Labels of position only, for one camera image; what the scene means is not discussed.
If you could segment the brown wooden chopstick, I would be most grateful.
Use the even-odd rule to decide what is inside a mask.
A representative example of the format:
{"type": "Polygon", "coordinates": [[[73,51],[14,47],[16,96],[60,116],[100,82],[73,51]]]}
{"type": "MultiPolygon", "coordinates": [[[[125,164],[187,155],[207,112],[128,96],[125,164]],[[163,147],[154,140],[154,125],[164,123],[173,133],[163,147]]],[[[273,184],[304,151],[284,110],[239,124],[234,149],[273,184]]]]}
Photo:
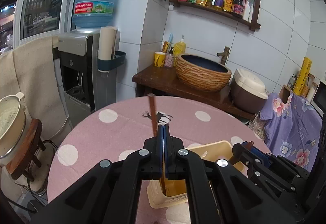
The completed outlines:
{"type": "MultiPolygon", "coordinates": [[[[148,94],[149,97],[149,105],[150,105],[150,115],[151,115],[151,122],[152,122],[152,130],[153,130],[153,136],[157,136],[157,119],[156,119],[156,101],[155,101],[155,95],[152,93],[148,94]]],[[[162,177],[160,178],[160,184],[162,193],[166,195],[166,186],[165,186],[165,167],[164,162],[162,162],[162,177]]]]}

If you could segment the purple floral cloth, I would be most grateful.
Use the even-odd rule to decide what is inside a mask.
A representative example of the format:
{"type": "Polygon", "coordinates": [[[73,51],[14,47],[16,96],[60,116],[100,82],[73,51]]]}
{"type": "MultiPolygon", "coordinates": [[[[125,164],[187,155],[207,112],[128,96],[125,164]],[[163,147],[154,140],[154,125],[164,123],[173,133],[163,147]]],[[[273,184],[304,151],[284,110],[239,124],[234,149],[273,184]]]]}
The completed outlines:
{"type": "Polygon", "coordinates": [[[269,94],[249,128],[270,152],[311,171],[318,152],[322,118],[306,98],[293,92],[283,101],[269,94]]]}

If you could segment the pink polka dot tablecloth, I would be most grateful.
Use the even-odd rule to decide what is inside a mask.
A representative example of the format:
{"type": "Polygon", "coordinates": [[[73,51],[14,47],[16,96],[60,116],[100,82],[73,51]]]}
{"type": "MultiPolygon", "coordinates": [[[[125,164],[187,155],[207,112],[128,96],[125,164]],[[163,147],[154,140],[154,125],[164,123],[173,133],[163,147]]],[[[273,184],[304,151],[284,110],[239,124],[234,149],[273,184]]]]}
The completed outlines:
{"type": "MultiPolygon", "coordinates": [[[[230,144],[252,141],[262,152],[266,144],[241,121],[197,101],[158,96],[159,121],[168,123],[170,134],[186,148],[226,140],[230,144]]],[[[47,199],[65,189],[103,159],[121,161],[152,137],[149,100],[128,99],[111,104],[81,121],[66,136],[50,167],[47,199]]]]}

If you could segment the white microwave oven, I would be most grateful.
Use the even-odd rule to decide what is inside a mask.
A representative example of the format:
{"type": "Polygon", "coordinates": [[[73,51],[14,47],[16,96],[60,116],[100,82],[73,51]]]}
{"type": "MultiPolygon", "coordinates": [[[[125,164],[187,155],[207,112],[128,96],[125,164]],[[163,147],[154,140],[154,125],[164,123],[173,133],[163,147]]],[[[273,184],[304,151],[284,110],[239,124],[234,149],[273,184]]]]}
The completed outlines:
{"type": "Polygon", "coordinates": [[[311,101],[312,106],[323,117],[326,112],[326,82],[321,80],[311,101]]]}

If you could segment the dark wooden stool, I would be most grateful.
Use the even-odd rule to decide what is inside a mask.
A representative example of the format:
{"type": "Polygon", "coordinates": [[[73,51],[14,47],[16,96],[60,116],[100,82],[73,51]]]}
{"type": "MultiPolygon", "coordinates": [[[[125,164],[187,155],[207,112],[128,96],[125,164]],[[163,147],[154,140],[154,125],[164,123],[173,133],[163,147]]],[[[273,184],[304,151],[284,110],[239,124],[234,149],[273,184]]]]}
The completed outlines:
{"type": "Polygon", "coordinates": [[[34,177],[28,172],[27,168],[31,161],[40,168],[42,163],[36,157],[38,148],[46,150],[41,140],[42,122],[39,119],[32,119],[28,128],[26,138],[18,149],[15,157],[6,165],[6,169],[13,180],[17,180],[21,175],[28,180],[34,181],[34,177]]]}

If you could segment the cream brown rice cooker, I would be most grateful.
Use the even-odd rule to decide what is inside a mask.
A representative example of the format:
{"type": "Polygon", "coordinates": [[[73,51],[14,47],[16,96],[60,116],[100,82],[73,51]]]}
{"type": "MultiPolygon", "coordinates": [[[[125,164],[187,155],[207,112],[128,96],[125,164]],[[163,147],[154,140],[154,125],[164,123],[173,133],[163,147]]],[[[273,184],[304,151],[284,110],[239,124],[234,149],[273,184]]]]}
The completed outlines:
{"type": "Polygon", "coordinates": [[[233,104],[239,109],[256,114],[268,100],[265,84],[252,72],[238,68],[230,84],[233,104]]]}

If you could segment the yellow roll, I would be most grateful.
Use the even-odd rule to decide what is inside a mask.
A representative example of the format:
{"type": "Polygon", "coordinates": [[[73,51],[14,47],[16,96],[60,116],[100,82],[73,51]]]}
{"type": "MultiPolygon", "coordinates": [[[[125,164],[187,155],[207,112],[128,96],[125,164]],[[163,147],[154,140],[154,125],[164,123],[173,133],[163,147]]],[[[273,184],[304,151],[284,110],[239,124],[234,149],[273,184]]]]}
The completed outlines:
{"type": "Polygon", "coordinates": [[[293,88],[293,92],[298,96],[300,96],[303,91],[304,85],[308,79],[311,66],[312,61],[310,60],[310,58],[304,57],[300,72],[293,88]]]}

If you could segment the grey water dispenser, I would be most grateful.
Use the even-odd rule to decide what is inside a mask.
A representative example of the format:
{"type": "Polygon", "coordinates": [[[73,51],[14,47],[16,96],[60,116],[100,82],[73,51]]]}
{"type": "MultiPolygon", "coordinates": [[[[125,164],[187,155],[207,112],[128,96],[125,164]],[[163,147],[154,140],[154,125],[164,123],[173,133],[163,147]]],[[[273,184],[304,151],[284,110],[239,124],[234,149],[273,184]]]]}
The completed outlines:
{"type": "Polygon", "coordinates": [[[116,50],[109,61],[98,58],[99,29],[58,35],[64,98],[73,127],[95,111],[116,102],[117,69],[126,53],[116,50]]]}

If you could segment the woven brown basin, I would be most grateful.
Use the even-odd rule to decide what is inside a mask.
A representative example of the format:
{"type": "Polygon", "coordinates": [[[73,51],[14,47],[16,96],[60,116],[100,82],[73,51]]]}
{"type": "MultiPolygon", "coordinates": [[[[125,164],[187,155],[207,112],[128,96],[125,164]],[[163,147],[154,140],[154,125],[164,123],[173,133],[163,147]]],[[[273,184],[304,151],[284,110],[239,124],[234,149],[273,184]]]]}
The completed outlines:
{"type": "Polygon", "coordinates": [[[178,55],[175,69],[180,81],[200,91],[220,91],[231,78],[224,65],[192,54],[178,55]]]}

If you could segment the wooden counter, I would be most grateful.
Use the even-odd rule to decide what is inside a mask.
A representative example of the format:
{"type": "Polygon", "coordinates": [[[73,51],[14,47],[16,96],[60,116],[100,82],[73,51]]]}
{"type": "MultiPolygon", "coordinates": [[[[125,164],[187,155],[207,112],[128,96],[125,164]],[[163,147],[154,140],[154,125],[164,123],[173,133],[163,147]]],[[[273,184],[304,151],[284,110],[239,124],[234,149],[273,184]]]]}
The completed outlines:
{"type": "Polygon", "coordinates": [[[255,115],[237,108],[231,101],[230,86],[225,86],[219,92],[206,92],[194,89],[182,83],[174,68],[158,68],[153,65],[133,76],[137,85],[137,96],[146,96],[149,93],[170,95],[202,102],[248,120],[255,115]]]}

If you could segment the cream electric cooking pot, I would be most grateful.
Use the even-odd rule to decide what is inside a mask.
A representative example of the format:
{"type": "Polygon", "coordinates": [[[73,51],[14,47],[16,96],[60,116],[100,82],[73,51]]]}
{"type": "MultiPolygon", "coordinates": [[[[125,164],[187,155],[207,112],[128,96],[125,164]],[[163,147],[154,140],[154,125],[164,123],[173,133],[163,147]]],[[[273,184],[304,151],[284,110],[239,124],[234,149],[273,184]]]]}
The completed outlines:
{"type": "Polygon", "coordinates": [[[15,157],[24,139],[26,114],[22,104],[23,98],[24,94],[18,92],[1,99],[1,167],[6,166],[15,157]]]}

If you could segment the brass faucet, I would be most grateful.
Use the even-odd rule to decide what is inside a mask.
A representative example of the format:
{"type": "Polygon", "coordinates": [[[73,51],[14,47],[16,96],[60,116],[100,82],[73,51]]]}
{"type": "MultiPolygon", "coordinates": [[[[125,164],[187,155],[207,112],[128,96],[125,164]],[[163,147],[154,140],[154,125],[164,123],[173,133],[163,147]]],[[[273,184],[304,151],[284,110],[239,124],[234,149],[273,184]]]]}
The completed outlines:
{"type": "Polygon", "coordinates": [[[229,47],[224,47],[224,51],[221,53],[217,53],[217,57],[220,57],[220,63],[222,65],[225,65],[227,62],[227,59],[229,57],[230,53],[230,48],[229,47]]]}

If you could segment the yellow mug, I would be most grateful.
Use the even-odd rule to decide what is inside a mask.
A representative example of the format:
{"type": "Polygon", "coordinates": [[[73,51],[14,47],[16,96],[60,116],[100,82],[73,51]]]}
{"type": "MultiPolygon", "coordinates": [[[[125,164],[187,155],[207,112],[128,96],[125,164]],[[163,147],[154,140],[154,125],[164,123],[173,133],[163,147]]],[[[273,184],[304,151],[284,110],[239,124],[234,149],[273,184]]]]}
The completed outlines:
{"type": "Polygon", "coordinates": [[[157,51],[154,54],[154,66],[156,67],[164,67],[165,64],[166,53],[157,51]]]}

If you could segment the beige cloth cover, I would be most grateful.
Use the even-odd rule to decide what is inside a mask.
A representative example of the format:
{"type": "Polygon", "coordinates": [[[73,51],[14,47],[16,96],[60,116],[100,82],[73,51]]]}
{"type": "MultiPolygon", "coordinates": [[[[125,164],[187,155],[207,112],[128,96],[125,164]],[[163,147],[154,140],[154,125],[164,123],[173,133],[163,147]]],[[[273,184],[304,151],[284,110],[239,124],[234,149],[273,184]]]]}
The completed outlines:
{"type": "Polygon", "coordinates": [[[1,97],[24,94],[27,117],[41,120],[42,139],[60,145],[71,131],[53,59],[56,37],[37,38],[1,55],[1,97]]]}

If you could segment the yellow soap dispenser bottle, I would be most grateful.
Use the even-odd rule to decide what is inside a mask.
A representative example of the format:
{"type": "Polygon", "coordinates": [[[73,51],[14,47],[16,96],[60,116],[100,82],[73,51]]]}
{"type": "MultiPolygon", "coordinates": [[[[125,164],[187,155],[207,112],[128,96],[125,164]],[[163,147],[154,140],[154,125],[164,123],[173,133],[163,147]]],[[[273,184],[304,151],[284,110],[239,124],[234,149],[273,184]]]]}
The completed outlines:
{"type": "Polygon", "coordinates": [[[181,40],[174,45],[173,54],[174,54],[174,66],[176,65],[176,58],[178,55],[183,54],[186,49],[186,43],[184,40],[185,36],[182,35],[181,40]]]}

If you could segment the paper cup stack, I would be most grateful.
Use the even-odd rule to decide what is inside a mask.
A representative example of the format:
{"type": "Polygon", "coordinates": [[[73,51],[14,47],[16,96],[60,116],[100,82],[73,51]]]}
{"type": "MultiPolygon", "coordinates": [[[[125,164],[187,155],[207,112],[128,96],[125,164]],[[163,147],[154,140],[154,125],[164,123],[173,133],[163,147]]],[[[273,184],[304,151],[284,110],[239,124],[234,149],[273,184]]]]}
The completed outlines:
{"type": "Polygon", "coordinates": [[[117,27],[101,27],[99,34],[99,47],[98,47],[98,59],[99,60],[111,60],[113,58],[113,52],[116,44],[118,28],[117,27]]]}

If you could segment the yellow oil bottle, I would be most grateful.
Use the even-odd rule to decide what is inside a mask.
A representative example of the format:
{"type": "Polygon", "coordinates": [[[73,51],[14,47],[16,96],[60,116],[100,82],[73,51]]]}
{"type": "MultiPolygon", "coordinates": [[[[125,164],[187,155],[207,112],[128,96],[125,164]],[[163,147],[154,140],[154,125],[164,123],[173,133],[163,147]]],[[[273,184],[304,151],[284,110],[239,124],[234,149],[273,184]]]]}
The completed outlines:
{"type": "Polygon", "coordinates": [[[233,0],[224,0],[223,10],[226,12],[231,12],[233,0]]]}

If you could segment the dark soy sauce bottle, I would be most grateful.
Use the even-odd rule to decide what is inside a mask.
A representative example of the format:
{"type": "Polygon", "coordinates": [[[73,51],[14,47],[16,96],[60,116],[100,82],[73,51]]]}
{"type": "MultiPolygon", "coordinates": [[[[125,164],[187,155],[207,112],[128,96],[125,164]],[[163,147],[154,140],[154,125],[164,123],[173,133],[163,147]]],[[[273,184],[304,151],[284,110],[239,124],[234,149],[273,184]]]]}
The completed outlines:
{"type": "Polygon", "coordinates": [[[243,13],[246,5],[246,0],[233,0],[231,13],[234,16],[243,18],[243,13]]]}

